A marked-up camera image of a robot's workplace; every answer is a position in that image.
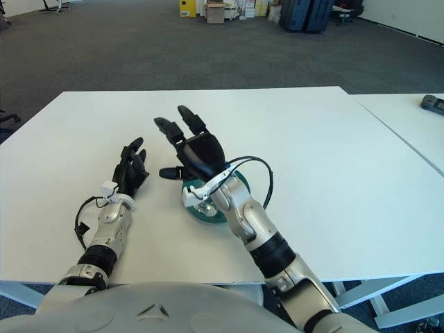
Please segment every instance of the gray carpet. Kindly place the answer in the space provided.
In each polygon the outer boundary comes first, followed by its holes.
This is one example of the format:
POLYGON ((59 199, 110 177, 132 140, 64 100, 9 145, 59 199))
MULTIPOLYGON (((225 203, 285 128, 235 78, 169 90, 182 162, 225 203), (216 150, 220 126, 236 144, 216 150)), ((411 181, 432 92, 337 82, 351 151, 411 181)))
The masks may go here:
MULTIPOLYGON (((327 85, 350 94, 444 91, 443 47, 359 19, 303 35, 262 17, 225 25, 181 19, 177 0, 84 0, 60 14, 31 12, 10 21, 0 33, 0 108, 23 119, 2 124, 11 128, 63 91, 327 85)), ((431 275, 388 292, 386 300, 394 310, 442 293, 444 275, 431 275)), ((375 327, 369 302, 346 312, 375 327)), ((0 318, 25 313, 33 310, 0 297, 0 318)))

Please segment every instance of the robot forearm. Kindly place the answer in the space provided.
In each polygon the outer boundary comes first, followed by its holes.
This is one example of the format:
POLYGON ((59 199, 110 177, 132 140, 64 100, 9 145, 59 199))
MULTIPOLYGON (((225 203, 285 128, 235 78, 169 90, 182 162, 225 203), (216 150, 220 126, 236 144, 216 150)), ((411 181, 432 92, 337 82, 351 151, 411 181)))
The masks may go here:
POLYGON ((243 241, 264 274, 265 283, 280 297, 300 330, 314 320, 320 320, 320 314, 339 313, 332 295, 302 258, 292 251, 240 179, 230 176, 212 194, 212 200, 225 214, 231 231, 243 241))
POLYGON ((60 284, 106 289, 114 264, 125 247, 130 223, 131 212, 126 203, 119 201, 106 205, 100 213, 99 227, 91 244, 60 284))

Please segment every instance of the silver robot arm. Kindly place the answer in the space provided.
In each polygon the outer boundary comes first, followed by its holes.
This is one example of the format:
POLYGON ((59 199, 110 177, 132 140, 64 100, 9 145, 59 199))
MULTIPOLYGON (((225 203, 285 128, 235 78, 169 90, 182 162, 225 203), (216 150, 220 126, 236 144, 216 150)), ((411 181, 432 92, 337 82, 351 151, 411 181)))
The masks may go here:
POLYGON ((126 235, 132 220, 131 211, 135 206, 133 197, 148 177, 144 168, 146 151, 136 154, 142 143, 143 139, 140 137, 123 148, 112 182, 107 181, 101 186, 102 196, 91 197, 82 205, 84 207, 95 199, 105 201, 98 218, 97 231, 89 246, 84 246, 83 233, 88 228, 84 225, 83 231, 80 231, 76 219, 75 231, 85 252, 77 264, 47 293, 38 313, 108 287, 112 269, 125 248, 126 235))
POLYGON ((265 209, 254 200, 245 184, 230 176, 211 195, 225 214, 233 234, 264 274, 295 326, 304 332, 374 332, 354 318, 341 314, 331 293, 294 253, 265 209))
MULTIPOLYGON (((187 207, 195 205, 211 196, 225 214, 233 234, 244 243, 263 273, 265 283, 280 299, 299 330, 306 333, 374 332, 352 317, 340 314, 333 296, 302 257, 293 252, 264 208, 251 197, 245 184, 229 172, 232 167, 225 162, 217 138, 188 108, 180 105, 178 111, 194 134, 189 139, 185 139, 174 122, 164 118, 156 118, 154 122, 176 149, 177 157, 184 165, 178 170, 186 171, 188 177, 191 174, 205 183, 199 189, 184 189, 184 204, 187 207)), ((160 175, 168 179, 187 179, 185 172, 165 176, 165 172, 161 171, 160 175)))

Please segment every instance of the office chair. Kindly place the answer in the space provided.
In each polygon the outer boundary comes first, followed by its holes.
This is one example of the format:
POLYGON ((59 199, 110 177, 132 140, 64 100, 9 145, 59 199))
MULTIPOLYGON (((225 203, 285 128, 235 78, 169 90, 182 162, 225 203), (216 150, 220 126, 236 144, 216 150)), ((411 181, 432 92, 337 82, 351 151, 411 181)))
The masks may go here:
POLYGON ((3 7, 3 4, 4 4, 4 2, 0 1, 0 19, 3 18, 7 24, 11 25, 11 22, 9 22, 8 19, 6 17, 4 17, 6 12, 5 12, 5 8, 3 7))
POLYGON ((54 7, 49 7, 48 4, 46 3, 46 0, 43 0, 43 4, 44 4, 44 9, 39 10, 39 12, 61 12, 62 8, 66 8, 69 9, 69 2, 63 2, 63 0, 57 0, 58 2, 58 6, 54 6, 54 7))
MULTIPOLYGON (((15 123, 19 123, 20 121, 22 121, 22 119, 20 119, 20 117, 15 114, 8 114, 7 116, 4 117, 0 117, 0 123, 3 123, 9 119, 14 119, 15 123)), ((0 133, 6 133, 6 134, 13 134, 15 132, 15 130, 11 129, 11 128, 2 128, 0 127, 0 133)))

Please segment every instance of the black cable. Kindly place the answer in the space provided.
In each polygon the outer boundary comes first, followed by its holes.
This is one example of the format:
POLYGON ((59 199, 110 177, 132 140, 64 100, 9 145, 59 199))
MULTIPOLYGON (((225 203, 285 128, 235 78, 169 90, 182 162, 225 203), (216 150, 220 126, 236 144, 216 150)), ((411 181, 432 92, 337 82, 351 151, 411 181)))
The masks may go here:
POLYGON ((240 160, 258 161, 258 162, 261 162, 263 165, 265 165, 266 168, 268 169, 269 186, 268 186, 268 191, 267 191, 267 194, 266 194, 266 197, 265 197, 264 204, 262 205, 262 207, 264 207, 264 209, 266 209, 268 204, 270 203, 271 196, 273 195, 273 172, 271 171, 271 167, 262 158, 256 157, 256 156, 241 156, 241 157, 237 157, 237 158, 235 158, 233 160, 228 161, 228 164, 231 164, 233 162, 237 162, 237 161, 240 161, 240 160))
MULTIPOLYGON (((268 206, 268 203, 270 202, 271 199, 271 195, 273 194, 273 172, 271 171, 271 167, 268 165, 267 162, 265 162, 262 158, 256 157, 256 156, 241 156, 241 157, 237 157, 231 161, 229 161, 227 164, 231 164, 233 162, 237 162, 240 160, 244 160, 243 162, 237 164, 233 170, 230 171, 230 173, 228 174, 228 176, 226 176, 224 179, 222 179, 222 181, 219 183, 219 185, 213 190, 211 191, 208 196, 211 196, 215 191, 217 191, 218 189, 221 188, 221 186, 225 183, 225 181, 236 171, 237 168, 239 168, 243 163, 247 163, 249 161, 258 161, 263 163, 266 168, 268 169, 268 174, 270 177, 270 185, 268 186, 268 192, 266 194, 266 198, 264 201, 264 204, 262 205, 262 207, 264 209, 266 209, 266 207, 268 206)), ((195 194, 194 192, 192 192, 192 194, 199 200, 202 200, 203 198, 199 198, 197 196, 197 194, 195 194)))
POLYGON ((74 232, 76 233, 77 239, 80 242, 80 244, 83 247, 83 250, 86 250, 85 242, 83 241, 83 234, 89 229, 85 224, 82 225, 82 229, 86 229, 86 231, 82 232, 80 229, 80 225, 78 224, 78 217, 80 216, 80 213, 82 212, 82 209, 88 204, 91 203, 93 200, 100 199, 100 196, 92 196, 91 198, 87 199, 78 209, 77 215, 76 215, 76 221, 74 222, 74 232))
POLYGON ((119 187, 118 185, 114 186, 114 189, 112 189, 112 193, 107 196, 107 197, 103 197, 103 196, 92 196, 91 198, 87 199, 78 209, 77 215, 76 215, 76 221, 74 222, 74 232, 76 233, 77 239, 80 242, 80 244, 82 245, 83 249, 86 250, 86 246, 85 246, 85 242, 83 241, 83 235, 85 234, 85 232, 87 232, 89 230, 89 227, 87 225, 85 225, 83 222, 80 222, 80 225, 78 224, 78 217, 80 216, 80 213, 82 212, 82 209, 88 204, 91 203, 93 200, 96 201, 96 206, 97 208, 104 208, 109 201, 107 201, 104 205, 99 206, 99 203, 97 202, 98 199, 109 199, 111 198, 114 193, 116 192, 117 187, 119 187))

